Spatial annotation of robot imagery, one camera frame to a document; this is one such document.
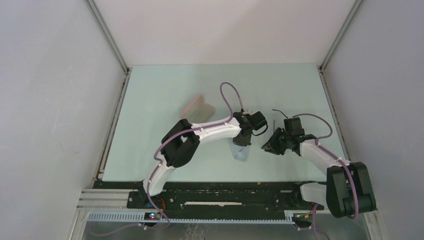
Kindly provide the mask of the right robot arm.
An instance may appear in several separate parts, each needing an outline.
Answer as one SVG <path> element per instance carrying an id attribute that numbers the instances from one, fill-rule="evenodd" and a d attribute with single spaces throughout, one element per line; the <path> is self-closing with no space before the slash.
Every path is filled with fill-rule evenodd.
<path id="1" fill-rule="evenodd" d="M 278 156 L 292 151 L 325 175 L 325 183 L 312 180 L 296 183 L 290 196 L 291 204 L 297 209 L 304 209 L 310 203 L 318 204 L 335 218 L 354 219 L 359 214 L 375 211 L 377 202 L 366 165 L 336 155 L 321 143 L 322 136 L 306 134 L 300 117 L 298 114 L 285 119 L 284 127 L 277 128 L 261 147 Z"/>

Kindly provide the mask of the pink glasses case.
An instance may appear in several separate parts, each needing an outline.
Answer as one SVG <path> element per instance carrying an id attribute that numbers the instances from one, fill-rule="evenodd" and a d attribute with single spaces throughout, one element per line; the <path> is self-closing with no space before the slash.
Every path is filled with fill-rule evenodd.
<path id="1" fill-rule="evenodd" d="M 197 95 L 194 100 L 181 112 L 180 118 L 189 123 L 206 123 L 215 113 L 215 107 L 206 103 L 202 94 Z"/>

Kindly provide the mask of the light blue cleaning cloth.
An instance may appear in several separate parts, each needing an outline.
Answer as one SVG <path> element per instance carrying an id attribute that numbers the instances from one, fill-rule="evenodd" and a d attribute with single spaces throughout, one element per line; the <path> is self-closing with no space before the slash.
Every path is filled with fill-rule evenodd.
<path id="1" fill-rule="evenodd" d="M 239 146 L 236 145 L 232 139 L 229 140 L 229 147 L 231 154 L 235 160 L 240 162 L 246 162 L 250 153 L 250 146 Z"/>

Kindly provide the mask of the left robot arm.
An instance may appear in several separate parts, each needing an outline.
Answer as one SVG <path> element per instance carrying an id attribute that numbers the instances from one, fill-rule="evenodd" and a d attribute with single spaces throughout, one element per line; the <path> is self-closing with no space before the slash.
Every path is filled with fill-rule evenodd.
<path id="1" fill-rule="evenodd" d="M 138 184 L 138 201 L 145 208 L 153 208 L 158 195 L 173 172 L 189 163 L 199 145 L 220 139 L 231 139 L 238 147 L 249 147 L 257 131 L 267 129 L 268 122 L 260 112 L 239 111 L 228 117 L 205 123 L 190 123 L 179 120 L 162 138 L 161 145 L 154 152 L 157 165 L 150 176 Z"/>

